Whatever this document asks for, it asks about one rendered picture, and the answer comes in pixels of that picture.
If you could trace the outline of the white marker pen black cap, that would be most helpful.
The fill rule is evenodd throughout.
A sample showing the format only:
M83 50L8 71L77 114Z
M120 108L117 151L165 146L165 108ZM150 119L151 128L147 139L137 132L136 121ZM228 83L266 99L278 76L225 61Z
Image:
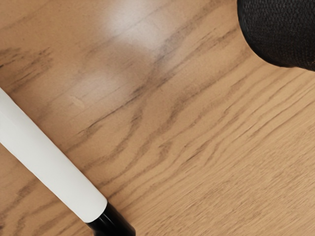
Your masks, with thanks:
M136 236L133 226L1 88L0 144L86 223L94 236Z

